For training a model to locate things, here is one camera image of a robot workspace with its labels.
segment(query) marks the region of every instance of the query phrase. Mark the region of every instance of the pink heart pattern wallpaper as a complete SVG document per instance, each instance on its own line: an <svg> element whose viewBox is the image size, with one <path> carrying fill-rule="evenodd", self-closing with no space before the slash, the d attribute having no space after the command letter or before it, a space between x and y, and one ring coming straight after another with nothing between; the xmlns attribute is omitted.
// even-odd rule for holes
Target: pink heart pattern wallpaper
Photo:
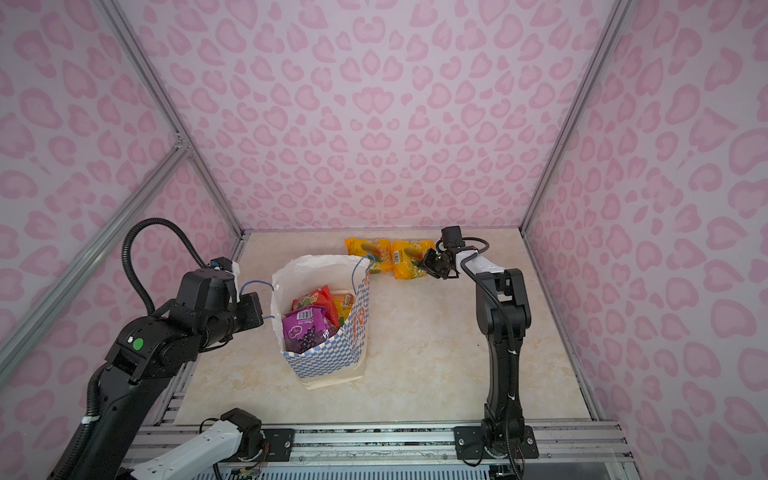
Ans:
<svg viewBox="0 0 768 480"><path fill-rule="evenodd" d="M189 164L179 168L141 218L148 217L175 222L206 262L232 252L233 234ZM123 273L121 247L115 247L0 392L0 477L48 476L83 415L91 374L123 326L146 315ZM132 251L139 280L155 305L175 297L181 277L197 268L165 227L142 230Z"/></svg>
<svg viewBox="0 0 768 480"><path fill-rule="evenodd" d="M518 226L611 0L121 3L240 222Z"/></svg>
<svg viewBox="0 0 768 480"><path fill-rule="evenodd" d="M0 6L0 345L172 139L88 0Z"/></svg>
<svg viewBox="0 0 768 480"><path fill-rule="evenodd" d="M649 480L768 477L768 2L643 0L529 234Z"/></svg>

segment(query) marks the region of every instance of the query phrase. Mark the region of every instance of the snack package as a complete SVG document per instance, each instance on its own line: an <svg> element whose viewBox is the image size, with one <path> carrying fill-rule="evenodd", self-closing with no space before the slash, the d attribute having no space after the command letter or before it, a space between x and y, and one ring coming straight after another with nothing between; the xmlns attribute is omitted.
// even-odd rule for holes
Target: snack package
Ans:
<svg viewBox="0 0 768 480"><path fill-rule="evenodd" d="M339 313L339 323L344 325L346 319L349 318L349 313L352 312L355 297L351 293L333 293L331 297L333 297L333 304Z"/></svg>
<svg viewBox="0 0 768 480"><path fill-rule="evenodd" d="M397 240L392 242L392 264L395 269L395 278L410 280L425 276L427 272L419 268L419 263L430 248L435 248L435 242L431 240L421 242Z"/></svg>
<svg viewBox="0 0 768 480"><path fill-rule="evenodd" d="M288 352L304 353L336 335L338 330L326 318L324 306L305 306L283 317Z"/></svg>
<svg viewBox="0 0 768 480"><path fill-rule="evenodd" d="M347 238L344 240L349 255L364 257L373 255L375 257L371 273L387 273L392 271L392 245L386 238L378 240L358 240L356 238Z"/></svg>
<svg viewBox="0 0 768 480"><path fill-rule="evenodd" d="M333 297L331 291L327 285L323 288L314 289L303 298L299 298L293 301L293 308L291 310L298 310L309 305L319 305L326 309L326 318L335 326L339 328L342 324L339 323L339 314L336 311L336 305L333 303Z"/></svg>

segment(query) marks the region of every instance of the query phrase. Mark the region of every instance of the beige table surface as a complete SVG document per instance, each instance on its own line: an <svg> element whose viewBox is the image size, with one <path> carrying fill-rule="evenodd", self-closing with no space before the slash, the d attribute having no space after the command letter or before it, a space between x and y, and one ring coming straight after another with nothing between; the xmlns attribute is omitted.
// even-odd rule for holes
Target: beige table surface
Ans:
<svg viewBox="0 0 768 480"><path fill-rule="evenodd" d="M464 229L485 238L485 256L525 276L531 328L521 354L520 396L527 419L585 418L571 364L516 229ZM253 233L240 258L240 278L270 281L307 254L346 254L346 237L440 238L439 230ZM249 285L246 291L256 284ZM257 286L264 315L270 289ZM429 276L371 276L365 376L313 391L288 366L269 320L235 335L226 348L201 355L174 423L197 425L235 407L265 423L475 420L488 395L488 347L475 319L475 284Z"/></svg>

